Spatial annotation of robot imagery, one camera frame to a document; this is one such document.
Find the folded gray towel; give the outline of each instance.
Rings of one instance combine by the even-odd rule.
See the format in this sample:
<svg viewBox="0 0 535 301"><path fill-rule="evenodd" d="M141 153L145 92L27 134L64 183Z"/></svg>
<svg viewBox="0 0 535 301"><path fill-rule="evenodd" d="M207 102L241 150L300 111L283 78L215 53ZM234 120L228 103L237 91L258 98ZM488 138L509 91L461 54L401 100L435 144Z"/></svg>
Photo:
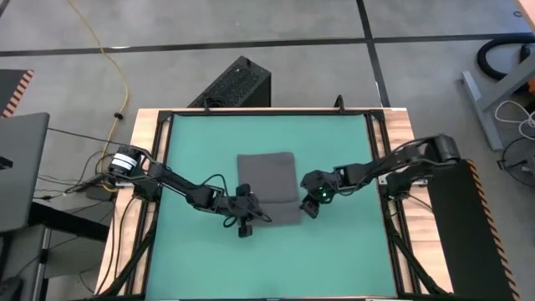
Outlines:
<svg viewBox="0 0 535 301"><path fill-rule="evenodd" d="M255 220L251 225L280 226L301 222L293 153L238 155L237 173L239 184L251 186L260 208L273 220Z"/></svg>

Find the concrete floor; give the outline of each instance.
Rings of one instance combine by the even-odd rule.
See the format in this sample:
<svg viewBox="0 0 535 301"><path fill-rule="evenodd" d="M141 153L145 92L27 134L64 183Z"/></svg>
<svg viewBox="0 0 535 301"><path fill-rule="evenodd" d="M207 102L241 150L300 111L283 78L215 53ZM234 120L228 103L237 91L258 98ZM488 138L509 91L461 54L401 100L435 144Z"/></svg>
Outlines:
<svg viewBox="0 0 535 301"><path fill-rule="evenodd" d="M364 38L354 0L94 0L76 1L104 46ZM525 33L530 28L513 13L514 0L364 0L374 38L488 33ZM525 299L535 295L535 202L533 189L499 171L499 154L486 139L461 86L461 71L474 71L480 88L492 81L476 71L476 51L486 41L377 43L379 66L390 104L409 109L416 136L445 133L480 171L488 201ZM12 0L0 17L0 56L7 50L93 48L94 42L66 0ZM115 140L128 142L136 111L144 107L188 105L232 61L244 55L273 73L273 106L331 106L337 94L348 105L381 106L365 43L269 48L227 48L113 54L125 71L131 100ZM507 70L517 47L489 57ZM1 57L0 69L33 69L35 76L17 115L46 111L50 126L105 138L123 98L119 77L98 54ZM517 133L501 127L502 138ZM85 160L102 145L49 133L41 173L77 178ZM39 188L57 188L39 182ZM49 205L72 210L93 204L67 196ZM109 206L83 213L99 220ZM69 236L55 233L52 244ZM54 249L48 299L89 296L78 272L93 267L104 246L76 240ZM84 274L94 286L96 271Z"/></svg>

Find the black box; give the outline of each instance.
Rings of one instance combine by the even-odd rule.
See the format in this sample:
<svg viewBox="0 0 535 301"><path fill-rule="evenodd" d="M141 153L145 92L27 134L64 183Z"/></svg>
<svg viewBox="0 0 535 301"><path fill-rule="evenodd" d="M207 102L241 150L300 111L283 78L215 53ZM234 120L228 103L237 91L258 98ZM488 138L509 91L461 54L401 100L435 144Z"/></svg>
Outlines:
<svg viewBox="0 0 535 301"><path fill-rule="evenodd" d="M240 56L189 108L270 107L271 72Z"/></svg>

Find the white cable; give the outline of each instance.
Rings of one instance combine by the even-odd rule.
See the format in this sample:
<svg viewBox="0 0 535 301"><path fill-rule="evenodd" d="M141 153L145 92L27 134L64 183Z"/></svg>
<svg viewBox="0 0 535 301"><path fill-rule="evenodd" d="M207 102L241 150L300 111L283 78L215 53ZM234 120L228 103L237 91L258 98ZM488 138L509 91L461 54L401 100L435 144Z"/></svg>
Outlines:
<svg viewBox="0 0 535 301"><path fill-rule="evenodd" d="M498 111L506 104L516 105L518 108L520 108L520 110L524 112L524 114L526 114L527 119L523 121L518 121L518 120L505 120L503 118L498 117ZM520 135L522 135L522 137L526 139L535 141L535 138L530 137L529 135L526 135L524 132L522 132L522 126L525 124L529 125L529 127L531 127L532 129L535 128L535 119L533 118L533 116L535 116L535 111L529 114L529 112L527 112L527 110L523 106L511 100L505 100L500 105L498 105L498 107L494 111L494 118L496 118L496 120L504 122L504 123L518 124L518 132L520 133Z"/></svg>

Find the teal mat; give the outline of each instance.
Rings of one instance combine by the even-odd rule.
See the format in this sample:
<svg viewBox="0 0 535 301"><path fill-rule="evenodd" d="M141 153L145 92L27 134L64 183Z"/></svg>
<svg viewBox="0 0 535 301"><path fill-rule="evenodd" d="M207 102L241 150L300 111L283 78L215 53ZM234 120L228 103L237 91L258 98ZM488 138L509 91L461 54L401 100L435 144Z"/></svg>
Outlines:
<svg viewBox="0 0 535 301"><path fill-rule="evenodd" d="M238 154L280 151L294 153L298 182L371 157L363 116L176 115L167 164L194 183L221 173L233 194ZM223 220L164 191L148 299L395 296L375 184L336 196L316 220L255 227L248 238Z"/></svg>

